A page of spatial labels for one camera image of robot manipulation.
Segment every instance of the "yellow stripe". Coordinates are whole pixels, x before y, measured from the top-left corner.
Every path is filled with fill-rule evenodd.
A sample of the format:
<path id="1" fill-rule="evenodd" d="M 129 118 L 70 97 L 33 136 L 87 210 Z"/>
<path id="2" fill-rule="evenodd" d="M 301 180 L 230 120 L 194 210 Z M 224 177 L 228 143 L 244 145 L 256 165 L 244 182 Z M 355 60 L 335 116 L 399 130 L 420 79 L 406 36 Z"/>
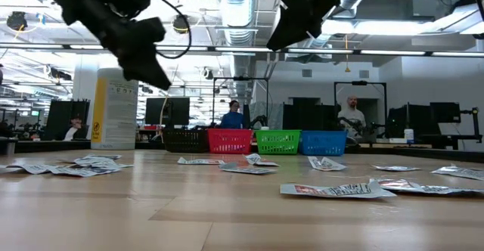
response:
<path id="1" fill-rule="evenodd" d="M 104 120 L 104 104 L 106 102 L 106 79 L 98 79 L 94 102 L 94 116 L 92 118 L 91 142 L 101 143 Z"/>

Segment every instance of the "black basket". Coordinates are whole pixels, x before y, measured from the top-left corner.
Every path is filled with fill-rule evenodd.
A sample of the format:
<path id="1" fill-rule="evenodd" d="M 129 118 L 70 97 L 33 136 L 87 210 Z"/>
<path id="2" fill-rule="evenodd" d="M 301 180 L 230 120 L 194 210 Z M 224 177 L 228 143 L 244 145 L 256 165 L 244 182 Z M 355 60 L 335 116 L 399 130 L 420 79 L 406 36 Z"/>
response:
<path id="1" fill-rule="evenodd" d="M 206 130 L 163 130 L 165 149 L 172 153 L 206 153 L 209 139 Z"/>

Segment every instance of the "blue shirt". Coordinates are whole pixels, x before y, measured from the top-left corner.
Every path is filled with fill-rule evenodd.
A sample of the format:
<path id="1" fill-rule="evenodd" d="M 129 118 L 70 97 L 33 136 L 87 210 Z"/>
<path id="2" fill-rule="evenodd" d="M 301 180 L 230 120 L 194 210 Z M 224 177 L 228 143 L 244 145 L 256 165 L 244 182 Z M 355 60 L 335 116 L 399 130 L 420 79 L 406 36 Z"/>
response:
<path id="1" fill-rule="evenodd" d="M 244 127 L 244 115 L 238 112 L 229 112 L 222 117 L 220 128 L 242 129 Z"/>

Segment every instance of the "bald man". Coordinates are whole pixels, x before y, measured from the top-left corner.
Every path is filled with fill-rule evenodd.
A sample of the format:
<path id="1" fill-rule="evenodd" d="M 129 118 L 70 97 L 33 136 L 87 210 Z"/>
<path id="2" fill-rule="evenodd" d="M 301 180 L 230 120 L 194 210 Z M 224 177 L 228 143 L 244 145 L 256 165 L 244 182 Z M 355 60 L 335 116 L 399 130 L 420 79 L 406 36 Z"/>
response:
<path id="1" fill-rule="evenodd" d="M 356 109 L 356 106 L 358 105 L 358 98 L 356 96 L 349 96 L 348 99 L 346 99 L 346 103 L 348 104 L 348 107 L 346 109 L 342 109 L 338 113 L 338 118 L 343 117 L 352 122 L 360 122 L 361 125 L 365 127 L 365 115 L 363 115 L 363 112 Z M 346 131 L 348 131 L 349 137 L 360 138 L 358 132 L 354 130 L 354 128 L 351 127 L 350 124 L 344 121 L 341 121 L 341 123 L 345 126 Z"/>

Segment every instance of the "blue basket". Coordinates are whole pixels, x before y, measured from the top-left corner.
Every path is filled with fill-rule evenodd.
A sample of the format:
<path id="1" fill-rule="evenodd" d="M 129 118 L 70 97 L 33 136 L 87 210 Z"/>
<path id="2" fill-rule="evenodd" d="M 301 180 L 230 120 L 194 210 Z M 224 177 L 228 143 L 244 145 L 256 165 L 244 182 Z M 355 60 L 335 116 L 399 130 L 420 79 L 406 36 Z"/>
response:
<path id="1" fill-rule="evenodd" d="M 299 149 L 306 156 L 342 156 L 346 131 L 302 131 Z"/>

